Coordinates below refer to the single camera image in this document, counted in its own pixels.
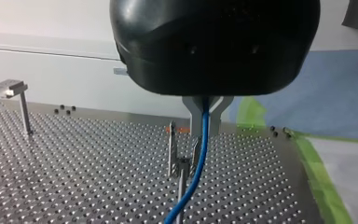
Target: metal bracket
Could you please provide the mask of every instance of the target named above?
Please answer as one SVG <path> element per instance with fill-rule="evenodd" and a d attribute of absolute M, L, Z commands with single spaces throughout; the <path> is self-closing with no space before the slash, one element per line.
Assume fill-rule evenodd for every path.
<path fill-rule="evenodd" d="M 178 175 L 178 159 L 177 159 L 177 144 L 176 144 L 176 127 L 175 122 L 170 123 L 170 143 L 168 152 L 168 176 L 177 177 Z"/>
<path fill-rule="evenodd" d="M 25 91 L 28 90 L 28 85 L 23 81 L 7 79 L 0 82 L 0 94 L 2 98 L 10 99 L 16 95 L 20 95 L 20 108 L 22 115 L 22 125 L 24 126 L 24 132 L 31 134 L 30 119 L 28 116 L 27 101 L 25 99 Z"/>
<path fill-rule="evenodd" d="M 233 96 L 210 97 L 210 128 L 209 135 L 219 134 L 223 111 L 232 103 Z M 192 136 L 202 136 L 202 98 L 199 96 L 182 97 L 183 104 L 190 111 L 190 133 Z"/>

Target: blue wire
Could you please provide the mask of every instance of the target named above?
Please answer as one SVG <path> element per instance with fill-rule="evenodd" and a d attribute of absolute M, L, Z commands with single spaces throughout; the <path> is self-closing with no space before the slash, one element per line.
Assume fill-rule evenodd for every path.
<path fill-rule="evenodd" d="M 190 187 L 188 188 L 182 199 L 179 201 L 179 203 L 167 215 L 164 221 L 165 224 L 172 224 L 175 221 L 178 214 L 185 208 L 191 196 L 194 194 L 194 191 L 196 191 L 196 188 L 200 182 L 202 169 L 206 159 L 206 152 L 208 150 L 208 130 L 209 130 L 209 105 L 206 101 L 204 101 L 203 106 L 204 106 L 204 110 L 202 113 L 202 143 L 201 143 L 199 164 L 194 174 L 193 181 L 191 181 Z"/>

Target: perforated metal plate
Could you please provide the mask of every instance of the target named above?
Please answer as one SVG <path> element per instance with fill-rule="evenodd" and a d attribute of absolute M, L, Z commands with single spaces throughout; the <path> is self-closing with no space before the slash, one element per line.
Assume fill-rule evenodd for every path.
<path fill-rule="evenodd" d="M 161 223 L 175 205 L 164 126 L 30 118 L 34 135 L 27 137 L 20 113 L 0 109 L 0 223 Z M 188 134 L 179 134 L 178 143 L 190 153 Z M 185 223 L 321 222 L 288 148 L 290 140 L 269 131 L 211 138 Z"/>

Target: blue surface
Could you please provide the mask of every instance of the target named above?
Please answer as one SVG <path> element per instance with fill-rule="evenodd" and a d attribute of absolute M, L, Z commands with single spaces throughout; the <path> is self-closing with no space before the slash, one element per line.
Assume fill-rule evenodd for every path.
<path fill-rule="evenodd" d="M 358 139 L 358 50 L 311 52 L 293 83 L 255 99 L 267 125 Z"/>

